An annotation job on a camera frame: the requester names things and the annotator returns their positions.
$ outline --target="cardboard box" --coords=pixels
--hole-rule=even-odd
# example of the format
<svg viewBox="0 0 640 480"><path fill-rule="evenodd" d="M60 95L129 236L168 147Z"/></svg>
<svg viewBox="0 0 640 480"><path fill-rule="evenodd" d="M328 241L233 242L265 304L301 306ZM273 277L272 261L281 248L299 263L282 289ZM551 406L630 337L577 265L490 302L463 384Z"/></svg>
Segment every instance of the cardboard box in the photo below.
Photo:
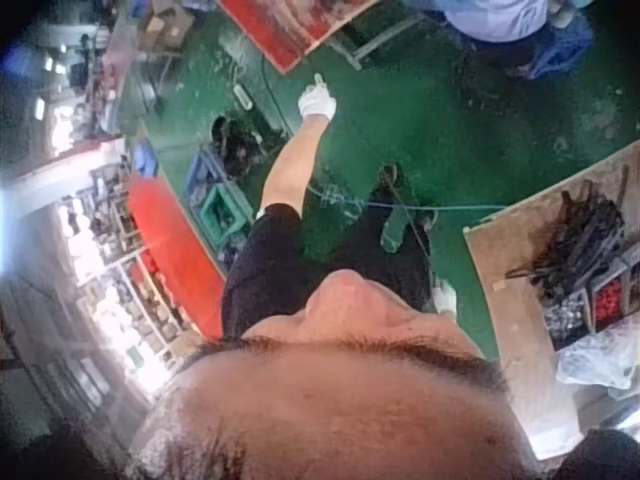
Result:
<svg viewBox="0 0 640 480"><path fill-rule="evenodd" d="M165 27L165 21L152 13L140 20L138 24L138 50L143 52L156 51L159 48L158 43Z"/></svg>
<svg viewBox="0 0 640 480"><path fill-rule="evenodd" d="M180 5L173 5L161 14L149 13L138 24L138 49L143 52L179 50L195 17Z"/></svg>
<svg viewBox="0 0 640 480"><path fill-rule="evenodd" d="M176 2L175 0L152 0L151 5L153 7L153 13L156 15L160 15L165 10L169 10L170 8L175 7L180 2Z"/></svg>
<svg viewBox="0 0 640 480"><path fill-rule="evenodd" d="M166 23L162 32L162 46L170 50L179 50L187 33L193 27L195 17L180 5L175 5L165 10L159 18L162 18Z"/></svg>

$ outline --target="white glove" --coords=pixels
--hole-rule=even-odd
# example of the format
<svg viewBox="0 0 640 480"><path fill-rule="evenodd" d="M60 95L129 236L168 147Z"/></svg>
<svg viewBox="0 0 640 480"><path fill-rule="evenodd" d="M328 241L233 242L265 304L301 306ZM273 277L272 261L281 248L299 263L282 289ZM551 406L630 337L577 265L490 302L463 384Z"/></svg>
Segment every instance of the white glove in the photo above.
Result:
<svg viewBox="0 0 640 480"><path fill-rule="evenodd" d="M438 313L458 313L458 295L451 284L446 280L437 278L433 287L433 304Z"/></svg>
<svg viewBox="0 0 640 480"><path fill-rule="evenodd" d="M316 84L309 85L298 101L298 108L302 118L309 115L324 115L331 121L336 114L338 103L331 96L327 84L316 74Z"/></svg>

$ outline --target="factory floor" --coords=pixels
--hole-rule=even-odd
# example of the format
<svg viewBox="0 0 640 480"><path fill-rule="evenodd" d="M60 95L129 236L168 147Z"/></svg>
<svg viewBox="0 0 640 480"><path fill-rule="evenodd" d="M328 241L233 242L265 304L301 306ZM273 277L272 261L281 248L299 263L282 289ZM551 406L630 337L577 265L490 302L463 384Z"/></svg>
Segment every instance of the factory floor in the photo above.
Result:
<svg viewBox="0 0 640 480"><path fill-rule="evenodd" d="M235 24L217 11L198 18L160 86L162 102L146 113L134 101L139 86L128 82L121 102L126 131L143 120L162 171L176 193L184 189L198 144L213 119L242 116L232 87L243 85L275 129L300 124L297 99L319 72L338 100L338 114L323 140L314 184L349 198L366 198L381 165L401 164L407 204L511 205L605 158L640 137L637 71L607 28L605 7L589 11L593 48L568 75L512 82L490 72L467 72L460 88L454 74L461 58L450 35L434 23L406 32L376 52L363 71L321 47L286 76L268 62ZM354 22L366 37L394 15L368 12ZM398 11L401 18L406 13ZM273 91L277 106L269 90ZM243 184L257 208L270 158ZM489 358L495 336L462 230L490 209L444 212L433 233L433 265L458 291L459 323ZM310 196L305 212L309 255L322 258L352 222L357 209ZM407 218L394 215L386 243L393 246Z"/></svg>

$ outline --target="workbench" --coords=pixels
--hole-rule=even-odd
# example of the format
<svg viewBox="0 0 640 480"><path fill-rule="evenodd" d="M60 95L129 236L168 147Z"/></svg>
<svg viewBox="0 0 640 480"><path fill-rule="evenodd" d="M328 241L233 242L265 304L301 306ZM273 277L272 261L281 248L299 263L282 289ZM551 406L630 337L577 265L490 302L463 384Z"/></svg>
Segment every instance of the workbench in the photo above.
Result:
<svg viewBox="0 0 640 480"><path fill-rule="evenodd" d="M585 180L615 201L629 168L621 206L625 243L640 237L640 141L591 168L508 208L488 222L465 230L486 295L512 406L529 438L538 445L577 443L579 422L574 394L580 387L556 380L557 355L547 333L537 289L527 278L507 280L507 272L530 265L548 245L562 209L562 191L579 196ZM548 451L549 455L562 452Z"/></svg>
<svg viewBox="0 0 640 480"><path fill-rule="evenodd" d="M356 69L382 44L421 21L407 17L355 50L335 37L336 32L380 0L220 0L220 7L243 29L271 64L285 74L318 46L327 43Z"/></svg>

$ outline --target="red mat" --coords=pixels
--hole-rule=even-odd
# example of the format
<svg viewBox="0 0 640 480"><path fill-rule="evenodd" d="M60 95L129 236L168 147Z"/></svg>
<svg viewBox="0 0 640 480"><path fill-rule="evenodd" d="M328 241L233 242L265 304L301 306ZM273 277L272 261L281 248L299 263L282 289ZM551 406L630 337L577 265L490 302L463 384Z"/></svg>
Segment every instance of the red mat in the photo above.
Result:
<svg viewBox="0 0 640 480"><path fill-rule="evenodd" d="M132 178L129 208L167 287L207 338L222 336L224 279L163 178Z"/></svg>
<svg viewBox="0 0 640 480"><path fill-rule="evenodd" d="M220 0L218 3L282 74L379 0Z"/></svg>

